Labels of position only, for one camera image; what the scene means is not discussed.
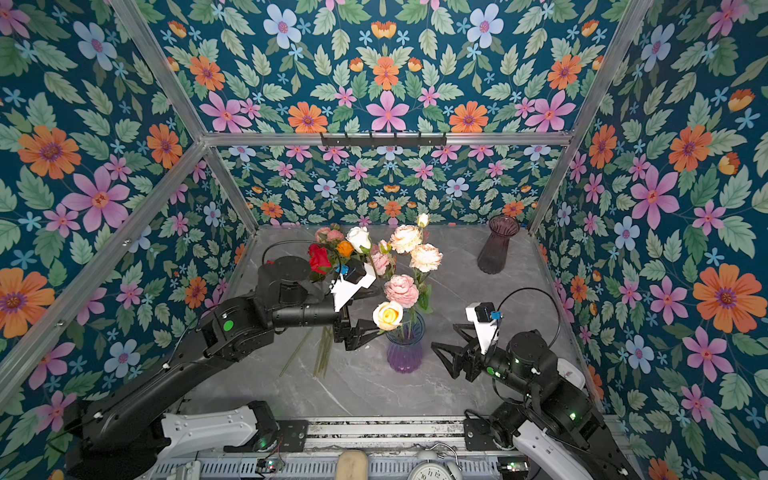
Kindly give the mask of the cream yellow rose stem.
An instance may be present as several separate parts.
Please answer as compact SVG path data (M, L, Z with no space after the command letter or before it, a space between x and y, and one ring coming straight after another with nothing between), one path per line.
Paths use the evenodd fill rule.
M415 321L415 313L396 301L382 302L373 311L375 326L398 340L405 341L413 337Z

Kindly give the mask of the blue purple glass vase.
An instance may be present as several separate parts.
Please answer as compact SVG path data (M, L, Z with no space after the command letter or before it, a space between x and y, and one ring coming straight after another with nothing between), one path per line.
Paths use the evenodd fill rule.
M423 360L422 341L426 333L425 320L417 311L407 311L407 321L386 334L389 341L387 362L396 372L407 374L419 369Z

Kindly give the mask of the red rose stem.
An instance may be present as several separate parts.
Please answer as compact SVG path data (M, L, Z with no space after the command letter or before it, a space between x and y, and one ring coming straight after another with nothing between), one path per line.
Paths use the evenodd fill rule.
M335 257L331 251L317 243L312 243L308 248L310 279L314 282L325 280L329 274L335 271Z

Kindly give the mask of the dark purple glass vase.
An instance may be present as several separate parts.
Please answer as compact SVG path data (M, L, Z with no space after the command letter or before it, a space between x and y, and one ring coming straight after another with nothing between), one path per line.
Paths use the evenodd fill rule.
M500 273L506 266L509 242L520 231L519 222L506 215L488 221L490 234L478 258L478 268L486 274Z

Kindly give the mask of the white rose stem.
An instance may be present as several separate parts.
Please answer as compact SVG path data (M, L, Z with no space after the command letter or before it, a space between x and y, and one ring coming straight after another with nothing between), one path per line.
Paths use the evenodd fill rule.
M383 278L388 266L387 257L371 240L366 227L353 227L346 234L346 240L352 245L355 255L365 264L373 267L377 277Z

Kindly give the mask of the peach peony flower stem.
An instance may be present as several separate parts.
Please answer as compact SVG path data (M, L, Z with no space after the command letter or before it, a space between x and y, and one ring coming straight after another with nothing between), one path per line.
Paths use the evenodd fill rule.
M415 225L397 227L388 242L393 254L409 258L410 273L407 275L415 279L420 292L413 310L421 314L431 312L432 286L429 277L438 270L443 260L442 252L428 242L429 224L429 215L419 214Z

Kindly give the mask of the pink peony flower stem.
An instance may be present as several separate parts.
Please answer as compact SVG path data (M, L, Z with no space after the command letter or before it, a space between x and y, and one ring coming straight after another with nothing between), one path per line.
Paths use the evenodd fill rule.
M393 254L393 250L386 242L380 242L377 245L388 260L388 266L384 277L377 277L383 281L382 291L385 297L383 302L396 301L406 309L414 311L413 307L416 305L420 295L415 279L407 274L397 274L396 258Z

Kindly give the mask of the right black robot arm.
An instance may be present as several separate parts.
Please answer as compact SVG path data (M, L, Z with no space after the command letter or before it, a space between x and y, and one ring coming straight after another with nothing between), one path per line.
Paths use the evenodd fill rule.
M484 347L470 327L454 327L465 345L434 342L432 351L452 378L486 375L517 396L502 399L487 416L466 412L467 450L515 450L552 479L638 478L595 403L559 372L559 357L538 331L519 332L504 347Z

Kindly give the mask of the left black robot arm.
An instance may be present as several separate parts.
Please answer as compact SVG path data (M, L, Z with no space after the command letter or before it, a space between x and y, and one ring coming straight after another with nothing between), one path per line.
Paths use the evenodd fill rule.
M65 454L66 474L137 479L186 453L275 448L280 427L264 401L208 414L168 410L208 378L272 344L280 329L329 326L333 342L348 351L373 340L375 323L352 323L348 306L372 286L374 267L352 259L332 268L329 285L313 280L313 273L309 261L296 256L261 265L255 289L204 314L163 363L101 400L69 405L64 429L73 440Z

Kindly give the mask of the mixed flower bunch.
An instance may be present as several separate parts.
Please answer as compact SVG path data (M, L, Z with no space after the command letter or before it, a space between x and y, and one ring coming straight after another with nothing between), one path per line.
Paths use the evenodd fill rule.
M340 267L354 252L353 247L337 224L318 229L315 233L315 244L326 249L326 256L330 260L331 265L335 267ZM317 379L325 378L334 344L334 332L330 326L311 327L289 356L278 377L283 377L288 373L292 365L309 347L309 340L315 335L316 331L319 332L319 340L315 348L313 376Z

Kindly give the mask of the white round device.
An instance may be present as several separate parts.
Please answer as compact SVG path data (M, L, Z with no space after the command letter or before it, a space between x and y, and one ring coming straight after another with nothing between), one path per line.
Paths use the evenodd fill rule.
M557 370L558 374L563 379L574 385L576 388L583 390L586 387L586 377L583 372L567 359L558 359Z

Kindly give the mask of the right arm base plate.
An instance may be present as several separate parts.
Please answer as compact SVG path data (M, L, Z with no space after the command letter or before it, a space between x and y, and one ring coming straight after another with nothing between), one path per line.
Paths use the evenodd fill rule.
M488 416L465 409L464 442L468 451L511 451L513 440L505 431L494 428Z

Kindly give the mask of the aluminium mounting rail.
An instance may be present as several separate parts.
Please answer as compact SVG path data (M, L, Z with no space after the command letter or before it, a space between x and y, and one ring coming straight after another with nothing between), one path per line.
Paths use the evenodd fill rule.
M511 451L468 451L465 448L464 416L411 417L314 417L293 420L309 422L308 438L303 452L359 449L374 452L400 452L433 444L446 444L461 455L495 455ZM199 453L215 456L226 454L276 455L281 453L227 453L225 446L241 446L257 432L274 433L277 421L271 425L245 422L240 414L226 414L223 424L193 415L172 415L163 421L169 429L165 437L171 444L158 454L159 462L192 458Z

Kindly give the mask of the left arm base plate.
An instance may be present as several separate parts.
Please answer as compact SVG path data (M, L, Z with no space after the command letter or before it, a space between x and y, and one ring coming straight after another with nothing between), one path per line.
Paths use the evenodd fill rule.
M225 446L227 453L297 453L303 452L308 438L306 420L278 420L274 433L257 432L241 446Z

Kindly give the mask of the black hook rail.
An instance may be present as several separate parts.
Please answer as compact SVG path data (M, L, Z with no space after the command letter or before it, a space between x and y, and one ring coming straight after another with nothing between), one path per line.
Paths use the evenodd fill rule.
M324 147L361 147L378 148L381 146L399 146L403 148L442 147L448 144L445 134L424 133L356 133L356 134L321 134Z

